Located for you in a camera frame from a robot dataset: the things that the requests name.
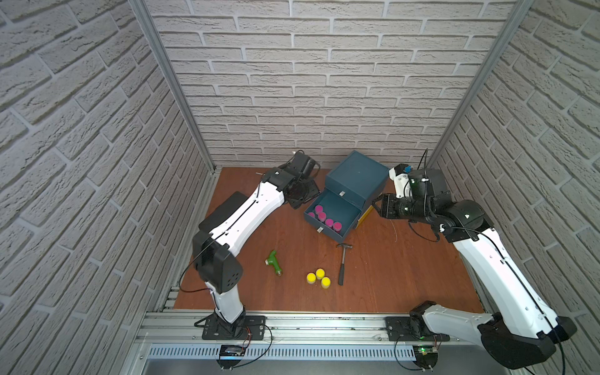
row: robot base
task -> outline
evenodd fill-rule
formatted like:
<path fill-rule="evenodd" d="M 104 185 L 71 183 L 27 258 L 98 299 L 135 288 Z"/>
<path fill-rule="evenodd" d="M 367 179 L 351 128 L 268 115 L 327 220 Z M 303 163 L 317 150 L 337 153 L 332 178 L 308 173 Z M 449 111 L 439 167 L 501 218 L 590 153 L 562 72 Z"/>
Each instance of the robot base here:
<path fill-rule="evenodd" d="M 265 336 L 264 315 L 242 314 L 233 323 L 227 323 L 215 313 L 210 314 L 204 323 L 203 340 L 245 340 L 248 337 L 246 327 L 252 334 L 252 340 L 260 341 Z"/>

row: black mounting plate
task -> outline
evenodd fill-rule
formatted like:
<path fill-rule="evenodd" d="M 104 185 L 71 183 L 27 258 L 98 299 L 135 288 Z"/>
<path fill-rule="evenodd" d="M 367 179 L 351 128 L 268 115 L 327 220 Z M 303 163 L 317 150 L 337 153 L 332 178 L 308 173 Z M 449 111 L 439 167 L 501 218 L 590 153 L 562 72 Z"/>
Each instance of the black mounting plate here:
<path fill-rule="evenodd" d="M 388 332 L 388 339 L 392 342 L 396 342 L 398 338 L 400 338 L 401 341 L 422 341 L 427 343 L 431 342 L 432 344 L 435 343 L 435 341 L 438 343 L 440 341 L 450 341 L 450 336 L 445 334 L 423 336 L 423 338 L 414 337 L 410 331 L 409 316 L 386 316 L 385 326 Z"/>
<path fill-rule="evenodd" d="M 204 322 L 204 330 L 202 331 L 203 340 L 245 340 L 248 337 L 245 327 L 250 329 L 252 340 L 260 341 L 265 336 L 266 316 L 263 315 L 246 315 L 244 323 L 239 327 L 240 333 L 235 337 L 231 329 L 219 321 L 217 315 L 212 314 L 206 318 Z"/>

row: vent grille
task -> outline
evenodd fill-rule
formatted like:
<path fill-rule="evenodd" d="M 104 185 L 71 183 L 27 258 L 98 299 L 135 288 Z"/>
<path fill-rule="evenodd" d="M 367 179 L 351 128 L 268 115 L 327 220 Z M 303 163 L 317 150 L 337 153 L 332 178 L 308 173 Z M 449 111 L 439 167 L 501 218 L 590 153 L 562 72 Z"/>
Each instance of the vent grille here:
<path fill-rule="evenodd" d="M 221 344 L 153 344 L 148 359 L 218 359 Z M 258 358 L 269 344 L 252 343 L 243 359 Z M 397 345 L 399 361 L 414 361 L 410 345 Z M 240 357 L 221 357 L 240 359 Z M 275 344 L 261 359 L 301 361 L 395 361 L 394 345 Z"/>

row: drawer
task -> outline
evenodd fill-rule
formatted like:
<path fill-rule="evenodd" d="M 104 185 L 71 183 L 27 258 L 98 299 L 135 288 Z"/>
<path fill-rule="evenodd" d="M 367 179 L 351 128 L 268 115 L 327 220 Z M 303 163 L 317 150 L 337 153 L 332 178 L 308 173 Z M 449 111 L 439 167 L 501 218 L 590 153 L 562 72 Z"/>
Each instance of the drawer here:
<path fill-rule="evenodd" d="M 316 205 L 323 206 L 323 211 L 327 214 L 328 218 L 341 223 L 340 233 L 337 233 L 326 226 L 325 223 L 320 222 L 319 219 L 313 218 L 308 214 L 309 212 L 314 212 L 314 207 Z M 359 208 L 328 189 L 325 189 L 306 211 L 304 211 L 304 219 L 309 224 L 317 229 L 323 228 L 321 233 L 326 234 L 338 243 L 344 242 L 346 236 L 355 228 L 360 217 L 361 210 Z"/>

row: hammer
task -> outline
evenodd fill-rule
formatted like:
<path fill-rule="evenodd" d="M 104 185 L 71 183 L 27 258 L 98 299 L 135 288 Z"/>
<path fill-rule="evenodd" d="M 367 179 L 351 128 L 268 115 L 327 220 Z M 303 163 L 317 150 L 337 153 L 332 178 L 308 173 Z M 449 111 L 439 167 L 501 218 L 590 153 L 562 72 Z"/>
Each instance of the hammer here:
<path fill-rule="evenodd" d="M 344 251 L 341 254 L 341 266 L 340 266 L 340 276 L 338 277 L 338 284 L 344 285 L 344 261 L 346 260 L 346 249 L 352 248 L 352 245 L 349 245 L 345 242 L 338 244 L 336 247 L 342 247 Z"/>

